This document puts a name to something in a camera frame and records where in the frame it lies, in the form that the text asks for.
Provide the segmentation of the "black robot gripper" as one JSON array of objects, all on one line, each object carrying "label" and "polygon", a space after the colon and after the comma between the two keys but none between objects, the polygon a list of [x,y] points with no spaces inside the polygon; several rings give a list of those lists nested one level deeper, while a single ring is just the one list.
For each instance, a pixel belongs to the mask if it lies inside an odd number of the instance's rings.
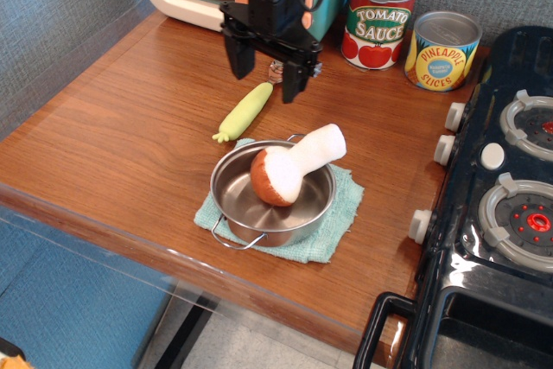
[{"label": "black robot gripper", "polygon": [[306,0],[224,1],[219,6],[227,58],[241,80],[255,67],[255,53],[267,54],[283,65],[283,102],[303,92],[310,76],[321,71],[322,46],[304,28],[302,16],[311,10]]}]

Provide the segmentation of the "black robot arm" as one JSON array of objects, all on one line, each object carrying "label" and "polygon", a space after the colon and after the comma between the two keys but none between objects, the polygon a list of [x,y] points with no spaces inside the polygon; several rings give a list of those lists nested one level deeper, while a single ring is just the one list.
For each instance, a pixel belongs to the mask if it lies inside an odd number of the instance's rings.
[{"label": "black robot arm", "polygon": [[303,15],[317,10],[305,0],[248,0],[223,2],[221,24],[227,57],[234,76],[241,80],[255,67],[257,51],[283,64],[283,102],[291,103],[318,71],[321,44],[302,23]]}]

